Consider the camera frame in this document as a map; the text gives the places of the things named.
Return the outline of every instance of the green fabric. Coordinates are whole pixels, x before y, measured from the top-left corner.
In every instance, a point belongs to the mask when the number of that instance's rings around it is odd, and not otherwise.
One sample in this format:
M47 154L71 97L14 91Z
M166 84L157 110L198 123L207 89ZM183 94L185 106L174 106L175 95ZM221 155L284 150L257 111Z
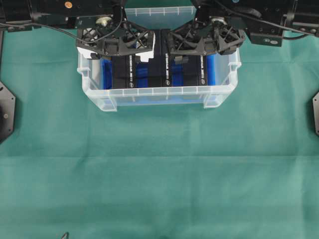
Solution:
M0 237L318 238L319 40L240 52L238 88L217 109L104 113L72 39L6 34L1 80L17 103L0 145Z

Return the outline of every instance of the black cable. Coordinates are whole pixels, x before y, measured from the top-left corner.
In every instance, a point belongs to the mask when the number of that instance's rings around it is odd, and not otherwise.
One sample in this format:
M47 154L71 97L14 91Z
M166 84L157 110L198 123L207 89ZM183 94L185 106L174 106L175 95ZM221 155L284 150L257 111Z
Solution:
M276 23L273 23L273 22L270 22L270 21L260 20L260 19L255 18L255 17L251 17L251 16L248 16L248 15L242 14L240 12L233 11L232 9L230 9L230 8L226 7L225 5L221 4L218 0L214 0L214 1L218 5L220 5L222 8L226 9L228 12L230 12L230 13L232 13L234 15L241 16L241 17L253 20L253 21L257 21L257 22L263 23L263 24L271 25L271 26L274 26L274 27L277 27L277 28L281 28L283 30L292 31L292 32L296 32L296 33L301 33L301 34L309 35L309 36L315 36L314 34L311 34L311 33L308 33L308 32L299 31L299 30L293 29L291 27L281 26L279 24L276 24Z
M284 39L284 40L293 41L293 40L299 40L299 39L305 38L305 37L307 37L307 36L309 36L309 35L303 34L303 35L295 36L295 37L285 37L285 36L284 36L283 39Z
M55 31L59 31L61 33L64 33L76 40L79 40L83 43L87 43L87 44L91 44L91 43L95 43L95 42L98 42L112 34L114 34L121 26L123 22L123 12L121 11L121 21L120 23L117 25L117 27L111 31L110 33L104 35L104 36L101 36L100 38L96 39L96 40L93 40L93 41L85 41L85 40L82 40L81 38L73 35L72 33L68 32L68 31L65 31L65 30L62 30L60 28L57 28L57 27L54 27L54 26L49 26L49 25L44 25L44 24L41 24L41 23L26 23L26 24L6 24L6 23L0 23L0 26L6 26L6 27L25 27L25 26L41 26L41 27L46 27L46 28L49 28L49 29L52 29L52 30L55 30Z

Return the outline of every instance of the clear plastic storage box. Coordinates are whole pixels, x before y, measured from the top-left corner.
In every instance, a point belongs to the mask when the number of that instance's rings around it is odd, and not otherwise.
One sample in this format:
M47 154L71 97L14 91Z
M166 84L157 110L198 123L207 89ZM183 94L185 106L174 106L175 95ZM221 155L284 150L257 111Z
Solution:
M191 20L192 6L165 8L131 8L126 10L129 21L148 29L177 28ZM160 87L102 90L100 60L85 59L79 54L78 72L88 98L102 111L115 112L118 106L202 103L204 108L216 108L234 91L238 83L237 69L241 66L239 50L232 55L214 56L213 86Z

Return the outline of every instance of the metal bolt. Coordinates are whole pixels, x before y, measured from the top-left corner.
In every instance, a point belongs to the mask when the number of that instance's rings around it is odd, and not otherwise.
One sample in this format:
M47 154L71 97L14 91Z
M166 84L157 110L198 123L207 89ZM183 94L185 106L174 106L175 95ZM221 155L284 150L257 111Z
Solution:
M73 7L73 5L72 5L72 3L70 1L66 1L64 5L65 5L66 8L72 8Z
M101 25L102 26L107 26L108 25L108 21L103 19L102 22L101 22Z

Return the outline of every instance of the black metal frame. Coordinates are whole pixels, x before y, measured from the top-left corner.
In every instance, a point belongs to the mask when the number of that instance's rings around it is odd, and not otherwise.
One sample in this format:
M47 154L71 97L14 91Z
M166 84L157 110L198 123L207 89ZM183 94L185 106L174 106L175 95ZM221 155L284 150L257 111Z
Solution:
M319 92L313 98L316 134L319 136Z
M3 31L0 32L0 65L2 59ZM0 143L14 130L15 96L0 82Z

